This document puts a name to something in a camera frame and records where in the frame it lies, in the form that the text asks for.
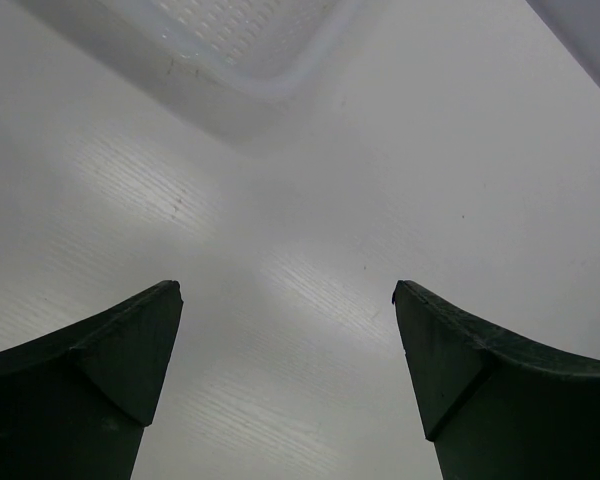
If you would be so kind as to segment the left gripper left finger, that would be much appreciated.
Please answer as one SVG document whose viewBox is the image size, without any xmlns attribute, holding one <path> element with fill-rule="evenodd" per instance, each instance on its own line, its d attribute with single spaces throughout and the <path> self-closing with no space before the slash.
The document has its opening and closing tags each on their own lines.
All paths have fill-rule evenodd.
<svg viewBox="0 0 600 480">
<path fill-rule="evenodd" d="M 0 479 L 128 479 L 180 324 L 166 280 L 0 351 Z"/>
</svg>

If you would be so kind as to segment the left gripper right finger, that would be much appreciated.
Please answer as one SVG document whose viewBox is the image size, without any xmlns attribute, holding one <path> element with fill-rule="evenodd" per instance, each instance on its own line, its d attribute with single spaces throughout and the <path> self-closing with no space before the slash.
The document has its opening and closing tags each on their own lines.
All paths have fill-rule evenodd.
<svg viewBox="0 0 600 480">
<path fill-rule="evenodd" d="M 530 340 L 400 281 L 392 302 L 446 479 L 600 479 L 600 360 Z"/>
</svg>

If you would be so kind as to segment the white perforated plastic basket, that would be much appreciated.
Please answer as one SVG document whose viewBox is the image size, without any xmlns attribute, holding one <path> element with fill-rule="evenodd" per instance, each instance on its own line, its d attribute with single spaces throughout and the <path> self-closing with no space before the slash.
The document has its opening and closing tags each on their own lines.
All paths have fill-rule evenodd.
<svg viewBox="0 0 600 480">
<path fill-rule="evenodd" d="M 57 29 L 111 21 L 177 63 L 254 99 L 291 95 L 327 56 L 357 1 L 25 1 Z"/>
</svg>

